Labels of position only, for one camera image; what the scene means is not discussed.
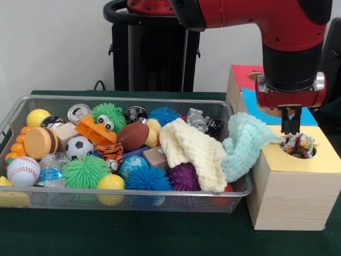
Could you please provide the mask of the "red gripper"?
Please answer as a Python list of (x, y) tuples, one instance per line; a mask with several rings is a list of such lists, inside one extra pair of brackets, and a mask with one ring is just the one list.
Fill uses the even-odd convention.
[[(264, 75), (259, 75), (255, 82), (258, 105), (261, 108), (281, 107), (281, 133), (297, 134), (300, 132), (302, 107), (319, 107), (327, 93), (327, 80), (323, 72), (319, 71), (315, 81), (307, 90), (298, 92), (280, 92), (271, 89), (265, 82)], [(294, 114), (290, 120), (288, 108)]]

